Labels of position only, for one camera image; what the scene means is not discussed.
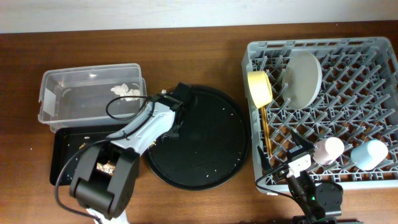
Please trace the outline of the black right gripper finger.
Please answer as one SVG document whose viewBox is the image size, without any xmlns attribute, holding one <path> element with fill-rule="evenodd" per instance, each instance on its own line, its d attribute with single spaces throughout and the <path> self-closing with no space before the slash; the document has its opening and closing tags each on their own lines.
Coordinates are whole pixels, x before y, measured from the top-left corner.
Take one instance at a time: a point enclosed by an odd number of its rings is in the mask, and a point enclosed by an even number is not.
<svg viewBox="0 0 398 224">
<path fill-rule="evenodd" d="M 264 151 L 262 150 L 262 147 L 257 146 L 257 151 L 259 153 L 259 157 L 261 160 L 261 168 L 265 176 L 271 175 L 271 172 L 273 171 L 273 168 L 271 167 L 271 164 L 264 154 Z"/>
<path fill-rule="evenodd" d="M 291 134 L 291 137 L 294 140 L 296 146 L 300 146 L 300 149 L 298 149 L 299 153 L 307 152 L 310 155 L 313 155 L 313 153 L 315 152 L 315 146 L 312 142 L 304 139 L 303 137 L 301 137 L 301 135 L 296 133 L 294 130 L 291 130 L 290 134 Z"/>
</svg>

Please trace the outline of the light blue cup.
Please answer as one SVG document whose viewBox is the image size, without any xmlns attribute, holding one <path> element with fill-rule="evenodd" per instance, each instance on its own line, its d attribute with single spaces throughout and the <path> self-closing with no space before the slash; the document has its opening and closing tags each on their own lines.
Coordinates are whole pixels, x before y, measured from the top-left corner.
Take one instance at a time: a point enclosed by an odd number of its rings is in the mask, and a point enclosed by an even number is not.
<svg viewBox="0 0 398 224">
<path fill-rule="evenodd" d="M 362 170 L 372 170 L 388 155 L 387 146 L 380 140 L 373 139 L 354 148 L 351 160 Z"/>
</svg>

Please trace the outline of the grey round plate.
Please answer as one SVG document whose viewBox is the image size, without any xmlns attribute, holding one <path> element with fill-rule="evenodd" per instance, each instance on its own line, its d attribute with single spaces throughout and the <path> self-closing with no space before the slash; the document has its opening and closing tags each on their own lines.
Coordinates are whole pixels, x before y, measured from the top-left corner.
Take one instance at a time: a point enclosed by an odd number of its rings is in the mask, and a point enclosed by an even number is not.
<svg viewBox="0 0 398 224">
<path fill-rule="evenodd" d="M 318 96 L 322 82 L 322 68 L 318 59 L 309 52 L 292 57 L 285 68 L 282 83 L 287 84 L 282 97 L 290 99 L 288 107 L 301 110 L 311 105 Z"/>
</svg>

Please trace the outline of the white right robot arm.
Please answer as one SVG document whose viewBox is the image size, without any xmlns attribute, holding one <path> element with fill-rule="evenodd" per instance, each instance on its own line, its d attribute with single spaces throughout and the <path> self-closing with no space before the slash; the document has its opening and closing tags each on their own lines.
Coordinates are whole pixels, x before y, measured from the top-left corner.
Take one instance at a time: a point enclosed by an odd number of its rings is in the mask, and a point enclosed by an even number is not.
<svg viewBox="0 0 398 224">
<path fill-rule="evenodd" d="M 258 150 L 264 175 L 255 181 L 256 187 L 296 202 L 304 215 L 294 216 L 293 223 L 336 223 L 336 218 L 342 214 L 343 187 L 327 180 L 313 180 L 307 169 L 312 164 L 315 146 L 295 131 L 290 134 L 299 149 L 288 151 L 287 160 L 279 166 L 266 164 L 264 153 Z M 270 176 L 276 181 L 285 180 L 290 193 L 287 195 L 259 185 L 260 181 Z"/>
</svg>

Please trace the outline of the white tissue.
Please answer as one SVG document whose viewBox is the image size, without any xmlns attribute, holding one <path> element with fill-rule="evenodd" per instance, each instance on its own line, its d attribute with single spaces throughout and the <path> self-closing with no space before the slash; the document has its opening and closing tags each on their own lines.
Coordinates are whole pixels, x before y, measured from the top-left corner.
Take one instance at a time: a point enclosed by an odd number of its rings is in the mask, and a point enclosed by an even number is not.
<svg viewBox="0 0 398 224">
<path fill-rule="evenodd" d="M 141 95 L 139 89 L 129 88 L 127 84 L 116 85 L 110 89 L 117 96 L 123 96 L 122 100 L 135 101 L 138 100 L 137 96 Z"/>
</svg>

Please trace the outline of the pink plastic cup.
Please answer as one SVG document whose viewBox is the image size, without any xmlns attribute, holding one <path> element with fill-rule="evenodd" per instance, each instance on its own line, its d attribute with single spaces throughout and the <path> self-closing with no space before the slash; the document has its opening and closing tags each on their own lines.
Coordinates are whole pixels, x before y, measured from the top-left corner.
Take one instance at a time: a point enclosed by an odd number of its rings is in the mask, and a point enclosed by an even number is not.
<svg viewBox="0 0 398 224">
<path fill-rule="evenodd" d="M 344 152 L 343 141 L 336 137 L 326 138 L 314 144 L 313 160 L 323 166 L 333 163 Z"/>
</svg>

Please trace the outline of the yellow bowl with food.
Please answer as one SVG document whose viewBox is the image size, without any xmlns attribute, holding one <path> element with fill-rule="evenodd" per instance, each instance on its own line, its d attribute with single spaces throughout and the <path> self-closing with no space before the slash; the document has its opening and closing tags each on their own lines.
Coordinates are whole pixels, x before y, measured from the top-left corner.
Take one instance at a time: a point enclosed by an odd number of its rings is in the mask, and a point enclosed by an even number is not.
<svg viewBox="0 0 398 224">
<path fill-rule="evenodd" d="M 273 100 L 272 88 L 265 71 L 248 72 L 249 92 L 257 109 Z"/>
</svg>

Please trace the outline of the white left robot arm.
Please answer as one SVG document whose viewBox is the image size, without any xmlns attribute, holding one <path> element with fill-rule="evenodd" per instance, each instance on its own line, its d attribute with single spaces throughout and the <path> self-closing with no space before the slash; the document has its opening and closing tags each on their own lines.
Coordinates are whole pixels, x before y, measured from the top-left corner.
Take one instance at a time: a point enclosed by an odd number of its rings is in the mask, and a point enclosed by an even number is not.
<svg viewBox="0 0 398 224">
<path fill-rule="evenodd" d="M 75 154 L 78 164 L 70 195 L 95 223 L 127 222 L 124 211 L 139 173 L 140 156 L 162 135 L 178 136 L 191 96 L 174 91 L 146 99 L 146 108 L 129 124 Z"/>
</svg>

